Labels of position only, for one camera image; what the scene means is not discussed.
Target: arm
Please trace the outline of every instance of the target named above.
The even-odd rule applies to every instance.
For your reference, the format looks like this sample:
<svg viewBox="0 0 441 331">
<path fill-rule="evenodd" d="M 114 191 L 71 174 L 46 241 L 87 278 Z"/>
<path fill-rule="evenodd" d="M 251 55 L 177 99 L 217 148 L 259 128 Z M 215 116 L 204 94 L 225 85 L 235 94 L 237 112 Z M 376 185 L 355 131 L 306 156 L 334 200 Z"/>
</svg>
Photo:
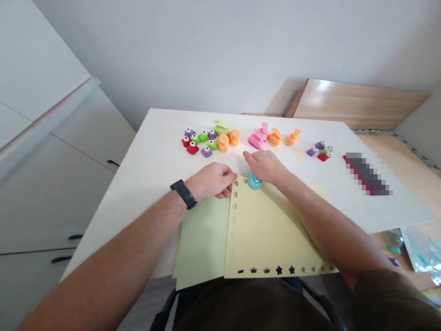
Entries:
<svg viewBox="0 0 441 331">
<path fill-rule="evenodd" d="M 340 270 L 351 290 L 364 272 L 392 269 L 371 237 L 291 174 L 271 151 L 243 155 L 260 180 L 288 199 L 316 247 Z"/>
<path fill-rule="evenodd" d="M 185 185 L 196 201 L 231 196 L 237 174 L 211 163 Z M 187 213 L 168 192 L 61 282 L 19 330 L 115 330 L 142 293 L 156 261 Z"/>
</svg>

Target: paper sheet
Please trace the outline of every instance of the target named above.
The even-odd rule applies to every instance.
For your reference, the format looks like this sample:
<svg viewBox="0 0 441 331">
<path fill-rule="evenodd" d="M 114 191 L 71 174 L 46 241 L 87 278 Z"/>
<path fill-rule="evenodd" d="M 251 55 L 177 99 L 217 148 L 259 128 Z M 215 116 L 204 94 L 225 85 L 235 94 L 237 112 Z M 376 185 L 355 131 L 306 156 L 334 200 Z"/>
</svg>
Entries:
<svg viewBox="0 0 441 331">
<path fill-rule="evenodd" d="M 327 200 L 323 187 L 311 188 Z M 225 278 L 328 274 L 337 269 L 314 247 L 293 207 L 269 183 L 252 190 L 245 177 L 233 185 Z"/>
<path fill-rule="evenodd" d="M 202 200 L 182 221 L 173 277 L 180 290 L 224 275 L 230 199 Z"/>
</svg>

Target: hand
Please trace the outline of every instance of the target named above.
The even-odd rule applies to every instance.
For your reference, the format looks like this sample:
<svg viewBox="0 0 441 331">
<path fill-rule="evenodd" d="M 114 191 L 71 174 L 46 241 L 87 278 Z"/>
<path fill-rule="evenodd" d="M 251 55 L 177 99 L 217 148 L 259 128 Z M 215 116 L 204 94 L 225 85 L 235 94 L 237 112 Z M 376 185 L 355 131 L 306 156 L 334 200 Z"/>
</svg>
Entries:
<svg viewBox="0 0 441 331">
<path fill-rule="evenodd" d="M 285 174 L 289 173 L 272 151 L 261 150 L 252 154 L 245 151 L 243 156 L 251 171 L 264 182 L 276 185 Z"/>
<path fill-rule="evenodd" d="M 213 162 L 187 179 L 185 186 L 197 202 L 213 195 L 223 199 L 231 197 L 232 183 L 236 178 L 237 174 L 229 166 Z"/>
</svg>

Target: pink paper punch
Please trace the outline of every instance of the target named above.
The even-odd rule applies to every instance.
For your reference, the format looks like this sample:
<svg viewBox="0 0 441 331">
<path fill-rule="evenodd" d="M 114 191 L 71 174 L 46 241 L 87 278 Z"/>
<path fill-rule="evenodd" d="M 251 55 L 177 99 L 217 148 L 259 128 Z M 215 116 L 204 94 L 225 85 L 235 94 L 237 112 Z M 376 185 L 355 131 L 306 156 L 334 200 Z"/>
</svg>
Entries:
<svg viewBox="0 0 441 331">
<path fill-rule="evenodd" d="M 261 133 L 253 133 L 248 140 L 248 143 L 253 146 L 255 149 L 262 149 L 263 143 L 265 142 L 266 137 Z"/>
<path fill-rule="evenodd" d="M 259 129 L 259 131 L 257 131 L 257 133 L 259 134 L 259 136 L 263 136 L 262 139 L 265 142 L 266 139 L 268 138 L 268 123 L 266 122 L 262 122 L 262 128 Z"/>
</svg>

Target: black watch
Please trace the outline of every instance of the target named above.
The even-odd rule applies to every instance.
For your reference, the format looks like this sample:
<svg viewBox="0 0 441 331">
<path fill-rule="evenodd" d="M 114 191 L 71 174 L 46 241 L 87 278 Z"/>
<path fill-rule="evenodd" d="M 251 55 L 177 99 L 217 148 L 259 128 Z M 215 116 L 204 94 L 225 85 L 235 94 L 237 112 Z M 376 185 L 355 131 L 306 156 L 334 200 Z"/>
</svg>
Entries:
<svg viewBox="0 0 441 331">
<path fill-rule="evenodd" d="M 178 180 L 174 184 L 171 184 L 170 188 L 172 190 L 175 190 L 177 193 L 179 193 L 179 195 L 184 200 L 189 210 L 193 209 L 195 205 L 198 204 L 194 199 L 193 194 L 187 189 L 187 186 L 185 186 L 184 181 L 182 179 Z"/>
</svg>

